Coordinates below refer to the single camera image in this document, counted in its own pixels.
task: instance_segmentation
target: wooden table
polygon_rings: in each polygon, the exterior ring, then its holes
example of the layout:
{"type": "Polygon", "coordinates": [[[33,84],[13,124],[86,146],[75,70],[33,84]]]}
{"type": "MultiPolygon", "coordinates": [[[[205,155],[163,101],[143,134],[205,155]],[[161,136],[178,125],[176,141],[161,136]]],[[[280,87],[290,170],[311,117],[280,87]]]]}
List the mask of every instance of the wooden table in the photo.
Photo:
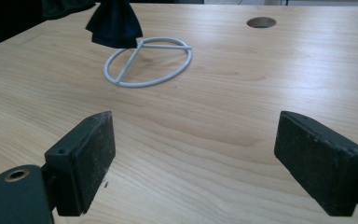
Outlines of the wooden table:
{"type": "MultiPolygon", "coordinates": [[[[78,122],[111,110],[117,156],[89,212],[57,223],[358,223],[358,207],[326,215],[273,154],[282,110],[358,143],[358,7],[133,8],[145,37],[193,47],[190,67],[149,88],[109,83],[114,50],[84,29],[95,8],[0,44],[0,173],[44,164],[78,122]],[[246,25],[259,16],[277,24],[246,25]]],[[[164,75],[185,57],[145,49],[126,78],[164,75]]]]}

